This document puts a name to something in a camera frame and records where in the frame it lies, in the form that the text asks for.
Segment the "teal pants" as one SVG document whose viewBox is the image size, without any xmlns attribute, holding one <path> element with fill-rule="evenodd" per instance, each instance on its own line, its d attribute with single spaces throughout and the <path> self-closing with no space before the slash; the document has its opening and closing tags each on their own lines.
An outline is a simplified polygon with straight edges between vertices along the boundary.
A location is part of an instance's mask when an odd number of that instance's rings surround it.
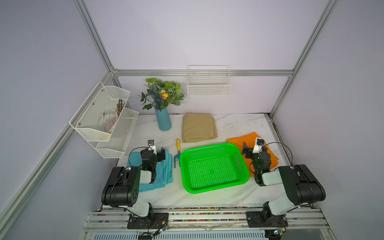
<svg viewBox="0 0 384 240">
<path fill-rule="evenodd" d="M 173 182 L 173 156 L 169 154 L 168 149 L 165 149 L 165 154 L 166 159 L 157 163 L 155 182 L 153 184 L 140 184 L 140 193 L 164 188 L 167 184 Z"/>
</svg>

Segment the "orange pants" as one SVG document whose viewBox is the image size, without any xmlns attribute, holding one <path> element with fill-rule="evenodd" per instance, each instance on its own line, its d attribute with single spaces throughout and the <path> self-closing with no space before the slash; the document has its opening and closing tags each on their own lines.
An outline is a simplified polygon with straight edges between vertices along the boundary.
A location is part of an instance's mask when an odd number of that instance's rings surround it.
<svg viewBox="0 0 384 240">
<path fill-rule="evenodd" d="M 227 139 L 227 143 L 232 143 L 234 145 L 236 145 L 240 152 L 242 152 L 243 150 L 243 145 L 244 143 L 246 143 L 246 145 L 248 147 L 254 147 L 255 143 L 256 143 L 256 139 L 258 138 L 261 138 L 257 133 L 251 133 L 249 135 L 246 135 L 246 136 L 242 136 L 242 137 L 238 137 L 238 138 L 231 138 L 231 139 Z M 270 166 L 270 169 L 273 169 L 275 167 L 278 166 L 279 164 L 279 158 L 275 156 L 275 154 L 270 150 L 270 147 L 267 146 L 267 153 L 271 155 L 271 166 Z M 254 178 L 254 167 L 253 167 L 253 164 L 252 164 L 252 160 L 251 159 L 246 159 L 244 155 L 242 155 L 242 158 L 245 162 L 245 164 L 247 165 L 247 169 L 250 173 L 250 177 L 255 179 Z"/>
</svg>

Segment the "green plastic basket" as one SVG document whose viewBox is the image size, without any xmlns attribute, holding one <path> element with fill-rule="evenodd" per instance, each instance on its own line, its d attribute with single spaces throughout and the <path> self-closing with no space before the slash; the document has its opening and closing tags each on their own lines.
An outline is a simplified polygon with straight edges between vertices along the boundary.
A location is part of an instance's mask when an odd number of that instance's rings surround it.
<svg viewBox="0 0 384 240">
<path fill-rule="evenodd" d="M 191 194 L 242 185 L 250 178 L 239 148 L 232 143 L 186 150 L 180 167 L 183 186 Z"/>
</svg>

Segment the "khaki pants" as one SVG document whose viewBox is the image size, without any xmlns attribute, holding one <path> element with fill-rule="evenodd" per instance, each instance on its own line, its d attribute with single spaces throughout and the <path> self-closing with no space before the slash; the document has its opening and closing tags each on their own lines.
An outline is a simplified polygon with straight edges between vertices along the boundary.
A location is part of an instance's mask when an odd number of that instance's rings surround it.
<svg viewBox="0 0 384 240">
<path fill-rule="evenodd" d="M 197 143 L 217 137 L 216 123 L 212 114 L 187 113 L 183 116 L 183 143 Z"/>
</svg>

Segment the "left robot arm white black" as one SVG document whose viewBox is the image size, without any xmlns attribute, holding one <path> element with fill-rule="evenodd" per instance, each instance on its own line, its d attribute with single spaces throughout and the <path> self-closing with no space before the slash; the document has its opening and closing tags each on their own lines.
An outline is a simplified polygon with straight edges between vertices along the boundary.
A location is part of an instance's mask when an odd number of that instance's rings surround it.
<svg viewBox="0 0 384 240">
<path fill-rule="evenodd" d="M 134 218 L 152 220 L 153 207 L 139 197 L 140 185 L 152 185 L 157 177 L 157 163 L 166 159 L 162 148 L 148 147 L 140 152 L 142 164 L 137 167 L 114 167 L 103 189 L 103 206 L 128 211 Z"/>
</svg>

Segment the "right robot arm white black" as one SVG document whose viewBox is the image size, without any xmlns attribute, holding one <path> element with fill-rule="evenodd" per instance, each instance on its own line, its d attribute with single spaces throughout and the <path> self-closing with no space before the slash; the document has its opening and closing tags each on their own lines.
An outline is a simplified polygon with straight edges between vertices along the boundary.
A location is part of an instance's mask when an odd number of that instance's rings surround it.
<svg viewBox="0 0 384 240">
<path fill-rule="evenodd" d="M 257 138 L 253 147 L 243 143 L 242 155 L 251 160 L 252 173 L 257 185 L 284 186 L 285 192 L 263 205 L 265 220 L 283 217 L 286 213 L 304 205 L 324 201 L 326 191 L 306 165 L 281 166 L 271 170 L 272 159 L 267 144 Z"/>
</svg>

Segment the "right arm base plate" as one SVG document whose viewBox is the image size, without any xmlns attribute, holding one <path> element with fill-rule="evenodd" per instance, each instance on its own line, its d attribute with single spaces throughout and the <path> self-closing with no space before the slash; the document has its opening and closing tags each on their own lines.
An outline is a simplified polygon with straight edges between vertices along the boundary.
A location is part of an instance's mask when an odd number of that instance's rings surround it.
<svg viewBox="0 0 384 240">
<path fill-rule="evenodd" d="M 246 212 L 249 228 L 286 228 L 288 222 L 285 216 L 265 217 L 262 212 Z"/>
</svg>

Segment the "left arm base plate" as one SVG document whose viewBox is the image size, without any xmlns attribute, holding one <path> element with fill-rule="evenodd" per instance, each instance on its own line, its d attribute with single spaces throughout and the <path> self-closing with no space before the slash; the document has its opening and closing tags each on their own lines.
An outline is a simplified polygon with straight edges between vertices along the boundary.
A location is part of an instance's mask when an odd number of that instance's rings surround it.
<svg viewBox="0 0 384 240">
<path fill-rule="evenodd" d="M 147 217 L 130 217 L 129 230 L 158 230 L 168 225 L 169 213 L 150 213 Z"/>
</svg>

